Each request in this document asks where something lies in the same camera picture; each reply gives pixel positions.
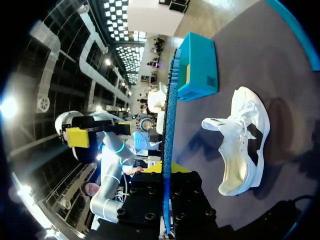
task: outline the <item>shoe sole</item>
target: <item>shoe sole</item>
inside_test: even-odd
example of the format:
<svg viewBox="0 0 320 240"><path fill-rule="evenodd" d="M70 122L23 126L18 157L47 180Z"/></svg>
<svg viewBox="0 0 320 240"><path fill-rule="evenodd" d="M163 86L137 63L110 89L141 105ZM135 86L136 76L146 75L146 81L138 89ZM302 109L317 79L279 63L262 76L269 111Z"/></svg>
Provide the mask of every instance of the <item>shoe sole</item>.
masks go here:
<svg viewBox="0 0 320 240"><path fill-rule="evenodd" d="M250 185L250 188L256 188L260 185L262 175L264 172L264 166L265 166L264 146L265 146L265 142L268 137L268 134L270 132L270 120L269 120L269 116L268 116L267 110L265 108L265 105L263 104L263 102L260 100L260 98L258 97L258 95L256 93L254 93L253 91L251 91L250 89L248 89L246 87L240 87L238 90L242 90L250 95L253 95L254 98L256 99L256 101L262 106L261 109L262 109L262 114L263 114L263 118L264 118L264 131L262 133L263 138L261 141L260 152L258 155L258 163L256 166L255 175L254 175L254 178L253 178L251 185Z"/></svg>

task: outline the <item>white machine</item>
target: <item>white machine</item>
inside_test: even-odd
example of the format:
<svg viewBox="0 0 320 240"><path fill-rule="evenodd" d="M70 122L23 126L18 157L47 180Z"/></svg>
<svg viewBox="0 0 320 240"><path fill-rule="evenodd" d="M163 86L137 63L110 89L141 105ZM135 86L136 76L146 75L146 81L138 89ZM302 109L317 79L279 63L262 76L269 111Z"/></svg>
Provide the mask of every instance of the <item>white machine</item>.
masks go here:
<svg viewBox="0 0 320 240"><path fill-rule="evenodd" d="M54 126L62 142L72 148L74 157L80 162L88 158L94 162L101 144L105 144L118 156L118 159L110 162L98 193L90 201L92 213L116 223L117 210L121 208L122 203L112 198L119 186L123 165L132 165L135 155L121 137L116 135L116 132L127 132L131 126L125 126L124 122L115 122L114 117L107 111L95 112L89 116L84 116L78 111L68 111L57 117Z"/></svg>

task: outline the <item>white sneaker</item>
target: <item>white sneaker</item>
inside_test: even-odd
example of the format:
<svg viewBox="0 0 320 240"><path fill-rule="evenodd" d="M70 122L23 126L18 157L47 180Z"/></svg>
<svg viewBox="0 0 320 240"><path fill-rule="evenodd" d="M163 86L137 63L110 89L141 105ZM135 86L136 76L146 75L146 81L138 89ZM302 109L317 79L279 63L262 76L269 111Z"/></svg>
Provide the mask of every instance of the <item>white sneaker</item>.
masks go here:
<svg viewBox="0 0 320 240"><path fill-rule="evenodd" d="M270 131L269 117L259 97L241 86L234 91L231 115L227 119L206 118L201 126L220 131L224 136L219 147L225 166L219 192L235 196L258 187L264 171L264 145Z"/></svg>

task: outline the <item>qr code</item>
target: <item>qr code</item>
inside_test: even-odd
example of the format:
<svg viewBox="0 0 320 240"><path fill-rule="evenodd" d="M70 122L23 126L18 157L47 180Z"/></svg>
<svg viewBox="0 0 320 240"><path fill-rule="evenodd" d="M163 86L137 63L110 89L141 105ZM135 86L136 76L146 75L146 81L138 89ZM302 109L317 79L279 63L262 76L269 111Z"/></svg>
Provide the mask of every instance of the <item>qr code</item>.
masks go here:
<svg viewBox="0 0 320 240"><path fill-rule="evenodd" d="M211 76L206 76L206 84L211 86L211 87L214 87L215 86L215 79Z"/></svg>

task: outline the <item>dark gray table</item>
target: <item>dark gray table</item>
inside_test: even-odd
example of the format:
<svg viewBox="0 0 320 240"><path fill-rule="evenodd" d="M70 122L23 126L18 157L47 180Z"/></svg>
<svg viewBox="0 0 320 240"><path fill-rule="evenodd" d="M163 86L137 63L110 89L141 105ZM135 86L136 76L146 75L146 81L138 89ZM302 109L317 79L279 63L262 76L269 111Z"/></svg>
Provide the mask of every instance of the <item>dark gray table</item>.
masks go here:
<svg viewBox="0 0 320 240"><path fill-rule="evenodd" d="M312 132L320 119L320 72L286 22L263 0L247 9L213 38L219 92L178 102L173 161L197 171L217 224L241 228L280 200L314 194L320 181L320 157ZM227 118L234 90L257 93L269 114L271 130L264 147L265 167L259 188L239 196L222 196L218 186L224 162L219 132L201 128L207 117ZM306 209L309 200L297 206Z"/></svg>

